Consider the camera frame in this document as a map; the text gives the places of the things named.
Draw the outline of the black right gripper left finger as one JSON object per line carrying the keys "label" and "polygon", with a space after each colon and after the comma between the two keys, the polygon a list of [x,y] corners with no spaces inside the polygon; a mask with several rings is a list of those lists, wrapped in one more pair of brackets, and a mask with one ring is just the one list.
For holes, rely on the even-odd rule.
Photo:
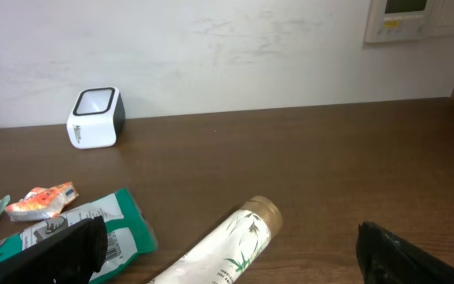
{"label": "black right gripper left finger", "polygon": [[102,217],[83,219],[0,262],[0,284],[88,283],[106,260]]}

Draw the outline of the white bamboo print tube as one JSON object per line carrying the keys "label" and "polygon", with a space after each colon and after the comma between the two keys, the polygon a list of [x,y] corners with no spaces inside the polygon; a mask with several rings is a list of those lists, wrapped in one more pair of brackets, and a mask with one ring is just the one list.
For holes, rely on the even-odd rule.
{"label": "white bamboo print tube", "polygon": [[150,283],[233,284],[282,225],[277,206],[264,196],[254,196]]}

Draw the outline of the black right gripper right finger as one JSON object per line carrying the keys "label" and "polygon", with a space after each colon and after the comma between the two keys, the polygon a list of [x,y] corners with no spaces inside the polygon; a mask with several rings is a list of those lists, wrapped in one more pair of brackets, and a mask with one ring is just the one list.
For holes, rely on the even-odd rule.
{"label": "black right gripper right finger", "polygon": [[356,258],[365,284],[454,284],[454,267],[374,222],[359,225]]}

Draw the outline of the orange snack packet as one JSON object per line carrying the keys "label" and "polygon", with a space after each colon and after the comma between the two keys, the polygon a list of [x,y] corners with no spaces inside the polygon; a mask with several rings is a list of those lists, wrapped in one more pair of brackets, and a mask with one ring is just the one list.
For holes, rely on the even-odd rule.
{"label": "orange snack packet", "polygon": [[14,222],[39,221],[57,217],[79,196],[72,182],[50,188],[33,188],[23,199],[4,211]]}

